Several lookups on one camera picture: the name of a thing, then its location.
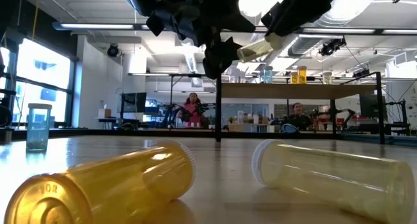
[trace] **shelf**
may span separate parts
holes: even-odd
[[[376,85],[222,83],[222,98],[331,100],[373,94]]]

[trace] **pink shirt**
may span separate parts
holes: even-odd
[[[200,125],[200,116],[198,115],[197,111],[194,112],[196,107],[197,107],[196,104],[186,104],[186,105],[184,105],[184,108],[187,109],[192,114],[192,116],[190,117],[190,121],[184,122],[185,127],[191,127],[191,123],[194,123],[194,127],[199,127],[199,125]]]

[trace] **window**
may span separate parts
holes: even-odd
[[[13,122],[26,122],[29,114],[30,103],[50,104],[52,105],[51,117],[55,118],[55,122],[65,121],[66,93],[63,91],[55,91],[46,89],[37,85],[24,82],[16,82],[16,101],[13,107]]]
[[[67,89],[70,67],[70,59],[28,39],[19,46],[19,77]]]
[[[67,101],[71,101],[71,61],[48,48],[25,39],[19,45],[16,67],[16,97],[13,122],[27,122],[30,103],[50,104],[51,121],[65,122]]]
[[[6,48],[0,48],[1,51],[1,55],[3,57],[3,62],[6,66],[4,72],[7,72],[7,68],[8,68],[8,62],[10,60],[10,52],[8,49]],[[5,89],[6,88],[6,78],[2,77],[0,78],[0,89]],[[5,96],[5,94],[0,93],[0,98],[3,98]]]

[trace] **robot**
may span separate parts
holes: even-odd
[[[206,76],[219,77],[233,61],[238,60],[240,44],[220,33],[252,33],[255,26],[240,14],[238,0],[127,0],[158,36],[163,30],[173,31],[181,40],[189,38],[194,45],[206,45],[203,66]],[[276,33],[287,36],[307,22],[319,19],[329,11],[333,0],[284,0],[276,3],[261,21],[268,28],[265,36]]]

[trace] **woman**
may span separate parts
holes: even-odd
[[[198,95],[196,93],[191,93],[184,104],[185,110],[191,113],[190,118],[187,118],[186,121],[184,121],[185,127],[200,127],[201,119],[204,117],[203,114],[199,115],[197,112],[198,105],[200,104],[201,101],[198,98]],[[185,113],[180,111],[179,118],[181,118],[184,114]]]
[[[308,126],[312,125],[310,118],[302,113],[301,103],[293,104],[293,113],[289,116],[289,123],[299,130],[306,130]]]

